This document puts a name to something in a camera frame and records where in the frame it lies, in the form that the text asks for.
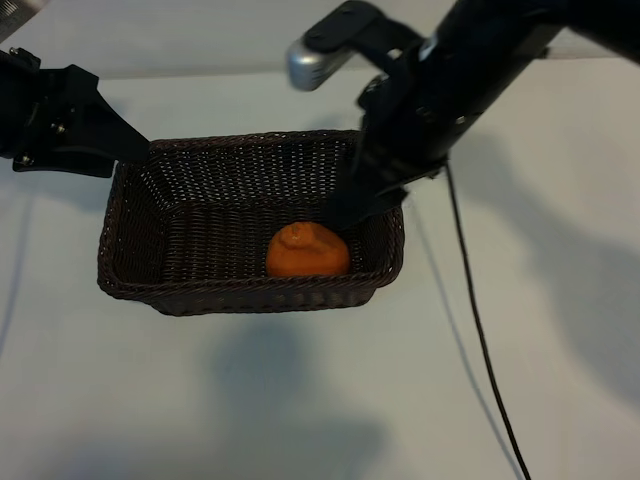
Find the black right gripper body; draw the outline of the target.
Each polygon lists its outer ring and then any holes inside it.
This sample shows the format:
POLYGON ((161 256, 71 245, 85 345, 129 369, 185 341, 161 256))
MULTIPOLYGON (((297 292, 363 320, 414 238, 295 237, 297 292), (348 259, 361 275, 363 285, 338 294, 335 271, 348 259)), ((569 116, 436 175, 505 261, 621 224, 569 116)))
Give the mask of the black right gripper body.
POLYGON ((398 45, 397 58, 380 41, 351 47, 386 75, 358 99, 364 115, 349 185, 363 193, 399 190, 439 169, 474 114, 497 96, 500 39, 414 38, 398 45))

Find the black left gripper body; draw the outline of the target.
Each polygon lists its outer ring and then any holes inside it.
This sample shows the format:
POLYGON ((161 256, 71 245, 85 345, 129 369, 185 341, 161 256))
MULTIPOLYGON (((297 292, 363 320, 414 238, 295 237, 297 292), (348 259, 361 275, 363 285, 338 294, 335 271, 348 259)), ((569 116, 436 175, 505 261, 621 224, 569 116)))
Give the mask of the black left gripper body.
POLYGON ((63 91, 68 70, 42 69, 22 48, 1 53, 1 156, 55 151, 65 145, 63 91))

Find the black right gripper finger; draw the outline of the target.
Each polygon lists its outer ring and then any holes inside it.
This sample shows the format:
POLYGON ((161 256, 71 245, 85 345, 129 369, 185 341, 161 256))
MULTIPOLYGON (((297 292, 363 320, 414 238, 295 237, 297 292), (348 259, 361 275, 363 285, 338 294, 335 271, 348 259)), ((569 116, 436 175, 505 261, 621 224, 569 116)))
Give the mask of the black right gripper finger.
POLYGON ((353 226, 379 210, 378 187, 374 179, 343 176, 328 196, 323 215, 328 226, 353 226))
POLYGON ((398 188, 381 195, 370 192, 349 190, 334 196, 334 227, 337 230, 350 228, 357 223, 375 215, 399 207, 408 192, 398 188))

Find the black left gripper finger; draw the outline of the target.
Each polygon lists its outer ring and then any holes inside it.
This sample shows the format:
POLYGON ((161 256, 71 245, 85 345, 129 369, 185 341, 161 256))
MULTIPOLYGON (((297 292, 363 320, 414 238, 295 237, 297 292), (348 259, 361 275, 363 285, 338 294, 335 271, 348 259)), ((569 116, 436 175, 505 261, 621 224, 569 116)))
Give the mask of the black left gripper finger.
POLYGON ((18 151, 12 160, 14 172, 52 171, 110 178, 114 169, 113 155, 91 149, 18 151))
POLYGON ((125 121, 99 92, 99 78, 76 66, 47 69, 46 145, 117 161, 143 161, 149 141, 125 121))

